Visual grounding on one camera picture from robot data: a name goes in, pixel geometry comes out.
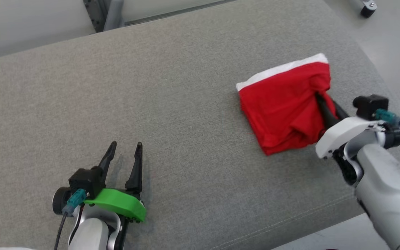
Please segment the white floor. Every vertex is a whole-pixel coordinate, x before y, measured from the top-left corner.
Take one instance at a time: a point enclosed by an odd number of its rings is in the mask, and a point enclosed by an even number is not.
[[[378,9],[369,19],[359,15],[359,0],[325,0],[343,20],[382,78],[400,100],[400,0],[375,0]],[[275,250],[388,250],[363,214]]]
[[[389,250],[366,214],[359,215],[273,250]]]
[[[324,1],[342,19],[400,100],[400,0],[375,0],[378,9],[369,19],[359,15],[363,6],[359,0]]]

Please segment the teal connector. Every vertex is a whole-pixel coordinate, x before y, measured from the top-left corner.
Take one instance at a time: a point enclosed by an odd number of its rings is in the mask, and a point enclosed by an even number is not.
[[[393,112],[387,111],[385,109],[378,109],[375,113],[376,120],[384,120],[387,123],[395,126],[399,126],[400,124],[400,117],[398,117]]]
[[[67,205],[61,210],[62,213],[67,213],[68,215],[71,215],[73,211],[76,209],[76,207],[83,203],[83,201],[86,199],[86,191],[84,189],[78,189],[76,192],[73,193],[73,195],[68,199]]]

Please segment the white cloth edge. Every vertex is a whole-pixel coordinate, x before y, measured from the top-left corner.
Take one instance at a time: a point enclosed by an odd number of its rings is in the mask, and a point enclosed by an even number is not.
[[[265,71],[262,71],[260,73],[257,73],[254,76],[251,76],[251,78],[249,78],[247,81],[239,82],[238,84],[235,85],[235,87],[237,88],[237,91],[240,91],[244,87],[248,87],[251,84],[255,84],[256,82],[259,82],[268,77],[275,76],[277,74],[287,72],[293,68],[297,68],[297,67],[300,67],[300,66],[303,66],[306,64],[310,64],[310,63],[315,63],[315,62],[321,62],[321,63],[328,64],[328,59],[323,53],[319,53],[312,57],[305,58],[303,60],[297,60],[294,62],[286,63],[284,65],[276,66],[276,67],[267,69]]]

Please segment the caster wheel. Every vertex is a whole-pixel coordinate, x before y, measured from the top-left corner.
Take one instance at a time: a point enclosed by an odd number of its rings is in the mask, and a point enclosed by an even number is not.
[[[366,6],[364,6],[364,8],[360,11],[360,14],[365,17],[365,18],[369,18],[371,15],[373,15],[373,13],[376,10],[371,10],[369,8],[367,8]]]
[[[52,210],[56,215],[62,215],[62,209],[67,204],[67,200],[72,196],[69,187],[60,187],[53,196]]]

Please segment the black cable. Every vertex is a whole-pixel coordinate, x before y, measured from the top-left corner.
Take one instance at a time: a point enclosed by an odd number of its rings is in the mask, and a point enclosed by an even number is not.
[[[80,211],[78,212],[78,219],[76,220],[76,227],[73,229],[72,233],[69,237],[69,242],[72,241],[73,237],[75,236],[76,230],[78,229],[78,225],[80,224],[81,214],[83,213],[84,203],[81,204]]]
[[[58,229],[57,240],[55,241],[55,246],[54,246],[53,250],[58,249],[58,243],[60,243],[61,231],[63,230],[64,222],[66,221],[66,217],[67,217],[67,212],[64,212],[64,214],[62,214],[62,220],[61,220],[60,228]]]

